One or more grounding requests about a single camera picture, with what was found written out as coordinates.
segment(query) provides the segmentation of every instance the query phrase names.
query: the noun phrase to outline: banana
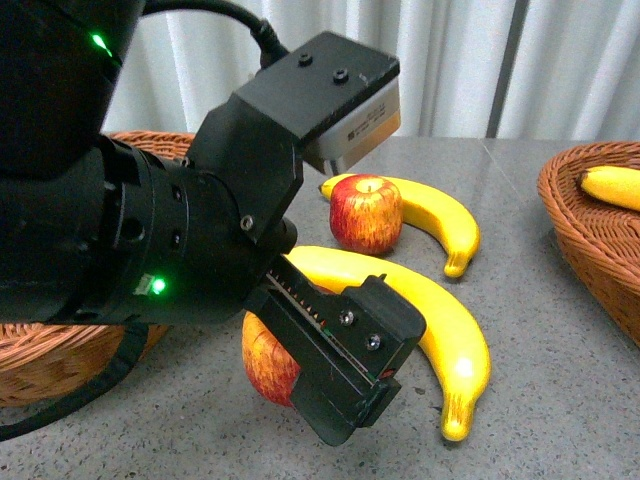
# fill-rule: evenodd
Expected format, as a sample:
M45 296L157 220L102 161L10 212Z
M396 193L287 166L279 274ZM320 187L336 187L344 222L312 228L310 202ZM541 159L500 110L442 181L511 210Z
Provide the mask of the banana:
M320 192L331 199L333 187L345 177L338 175L320 185ZM464 205L444 192L402 178L385 177L393 182L402 195L403 221L423 230L438 240L449 258L444 274L457 278L480 247L480 227Z
M411 302L427 322L419 346L442 387L442 435L461 441L469 435L478 398L491 375L491 358L480 327L453 295L434 281L376 257L316 246L298 246L286 257L316 285L340 293L369 275Z
M613 165L591 167L578 182L598 200L640 212L640 170Z

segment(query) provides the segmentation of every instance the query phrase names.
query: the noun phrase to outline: wicker basket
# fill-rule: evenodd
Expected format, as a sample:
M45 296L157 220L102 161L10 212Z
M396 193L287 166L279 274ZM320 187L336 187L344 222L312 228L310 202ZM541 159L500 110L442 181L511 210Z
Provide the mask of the wicker basket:
M147 131L113 138L165 158L183 156L193 135ZM151 326L143 355L167 331ZM106 366L123 327L0 324L0 407L23 406L65 395Z
M567 262L640 346L640 213L593 199L577 184L586 168L605 164L640 169L640 143L593 143L561 152L540 171L538 192Z

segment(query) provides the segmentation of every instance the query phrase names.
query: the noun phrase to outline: white curtain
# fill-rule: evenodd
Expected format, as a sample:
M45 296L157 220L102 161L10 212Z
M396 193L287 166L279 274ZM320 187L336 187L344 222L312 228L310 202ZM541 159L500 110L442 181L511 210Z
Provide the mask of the white curtain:
M516 0L238 0L293 50L323 30L400 59L398 135L484 137ZM530 0L498 138L640 140L640 0ZM143 18L104 130L195 132L259 68L237 22Z

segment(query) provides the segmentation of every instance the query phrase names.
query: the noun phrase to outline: apple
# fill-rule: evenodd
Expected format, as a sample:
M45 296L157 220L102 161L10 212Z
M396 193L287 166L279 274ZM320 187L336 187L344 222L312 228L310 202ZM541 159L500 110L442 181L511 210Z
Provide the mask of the apple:
M264 323L251 312L242 324L242 361L249 381L267 400L290 407L300 366Z
M331 233L347 250L366 255L389 251L402 231L402 196L396 185L376 175L340 180L330 200Z

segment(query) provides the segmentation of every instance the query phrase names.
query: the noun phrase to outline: gray countertop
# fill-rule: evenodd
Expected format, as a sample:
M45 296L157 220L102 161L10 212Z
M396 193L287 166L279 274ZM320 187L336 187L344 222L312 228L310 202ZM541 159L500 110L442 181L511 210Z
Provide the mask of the gray countertop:
M253 390L238 316L172 329L112 392L0 444L0 478L640 478L640 350L562 260L536 192L542 165L572 145L394 137L353 169L440 188L480 224L461 281L444 278L444 252L411 227L390 256L454 294L485 334L493 373L465 441L442 439L441 391L416 349L374 427L324 445ZM288 217L299 244L336 247L321 181L306 169ZM0 422L22 413L0 409Z

